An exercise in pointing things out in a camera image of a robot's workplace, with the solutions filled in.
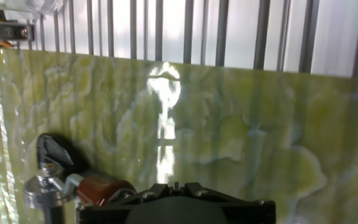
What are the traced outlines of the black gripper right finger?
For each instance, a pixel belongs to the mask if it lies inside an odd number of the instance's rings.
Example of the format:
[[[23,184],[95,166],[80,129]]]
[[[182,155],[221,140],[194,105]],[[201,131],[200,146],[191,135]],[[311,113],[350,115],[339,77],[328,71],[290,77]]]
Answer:
[[[180,195],[217,206],[228,223],[275,224],[275,202],[269,199],[245,201],[200,183],[186,183]]]

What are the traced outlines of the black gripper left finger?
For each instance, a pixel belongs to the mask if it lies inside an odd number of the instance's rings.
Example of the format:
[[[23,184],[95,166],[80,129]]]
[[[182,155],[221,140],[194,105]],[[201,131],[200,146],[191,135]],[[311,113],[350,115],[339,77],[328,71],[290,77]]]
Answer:
[[[139,193],[122,188],[108,197],[102,206],[84,204],[76,211],[76,222],[87,223],[142,223],[158,218],[162,211],[161,199],[175,195],[175,187],[153,184]]]

